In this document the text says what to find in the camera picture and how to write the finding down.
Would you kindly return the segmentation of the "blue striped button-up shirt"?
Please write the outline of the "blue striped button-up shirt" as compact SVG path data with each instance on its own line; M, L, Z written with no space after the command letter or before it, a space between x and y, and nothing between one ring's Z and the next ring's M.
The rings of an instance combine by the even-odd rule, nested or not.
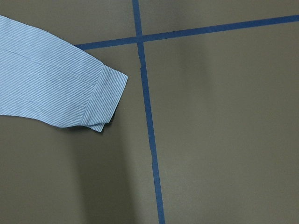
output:
M52 126L109 123L127 75L39 28L0 18L0 113Z

